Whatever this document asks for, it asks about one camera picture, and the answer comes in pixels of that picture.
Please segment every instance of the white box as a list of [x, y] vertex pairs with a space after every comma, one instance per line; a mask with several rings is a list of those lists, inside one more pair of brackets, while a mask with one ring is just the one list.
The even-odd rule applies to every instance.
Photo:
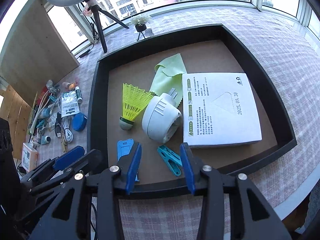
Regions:
[[245, 73], [182, 75], [183, 141], [190, 147], [230, 146], [262, 140]]

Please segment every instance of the white flower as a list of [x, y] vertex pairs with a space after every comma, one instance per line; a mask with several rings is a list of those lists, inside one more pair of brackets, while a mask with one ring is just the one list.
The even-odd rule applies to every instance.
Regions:
[[147, 13], [139, 14], [138, 17], [141, 24], [146, 24], [151, 22], [151, 16], [148, 15]]
[[147, 13], [142, 13], [130, 18], [130, 22], [135, 26], [138, 24], [150, 23], [151, 20], [152, 20], [151, 16], [148, 15]]
[[139, 21], [139, 18], [138, 18], [139, 15], [136, 15], [136, 16], [133, 16], [130, 18], [130, 22], [135, 26], [135, 25], [138, 25], [140, 23]]

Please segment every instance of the badminton shuttlecock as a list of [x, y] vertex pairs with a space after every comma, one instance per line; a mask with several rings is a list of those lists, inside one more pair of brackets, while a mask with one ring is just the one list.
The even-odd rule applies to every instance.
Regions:
[[130, 130], [137, 115], [149, 104], [153, 95], [133, 85], [123, 84], [122, 116], [119, 125], [122, 130]]

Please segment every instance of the white cable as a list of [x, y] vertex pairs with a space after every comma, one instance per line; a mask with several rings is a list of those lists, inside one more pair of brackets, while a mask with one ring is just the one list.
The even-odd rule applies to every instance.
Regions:
[[69, 129], [69, 125], [70, 125], [69, 117], [68, 116], [63, 117], [62, 118], [62, 127], [63, 127], [63, 130], [66, 135], [67, 143], [70, 143], [73, 140], [73, 134], [72, 134], [71, 130]]
[[54, 103], [48, 106], [48, 108], [50, 109], [50, 115], [52, 115], [52, 112], [55, 106], [58, 106], [59, 111], [61, 111], [59, 103], [61, 104], [61, 96], [59, 96]]

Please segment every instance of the wooden board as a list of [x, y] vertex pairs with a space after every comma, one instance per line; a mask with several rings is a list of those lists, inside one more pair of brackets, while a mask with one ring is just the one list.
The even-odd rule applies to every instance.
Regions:
[[5, 94], [3, 96], [4, 98], [0, 108], [0, 117], [2, 119], [8, 120], [8, 114], [15, 92], [16, 91], [10, 85], [7, 87], [7, 90], [5, 91]]
[[15, 25], [1, 51], [0, 76], [31, 106], [49, 79], [60, 81], [79, 63], [56, 33], [40, 0]]
[[22, 153], [22, 145], [25, 142], [26, 134], [27, 134], [27, 128], [28, 128], [28, 118], [31, 111], [31, 107], [25, 102], [22, 101], [18, 121], [17, 121], [17, 127], [16, 127], [16, 133], [14, 136], [14, 143], [13, 145], [13, 157], [16, 159], [21, 160], [21, 153]]
[[19, 118], [21, 104], [22, 104], [22, 98], [21, 96], [19, 96], [17, 92], [15, 92], [12, 99], [9, 115], [8, 115], [12, 145], [14, 145], [14, 140], [15, 140], [14, 136], [16, 133], [17, 121]]

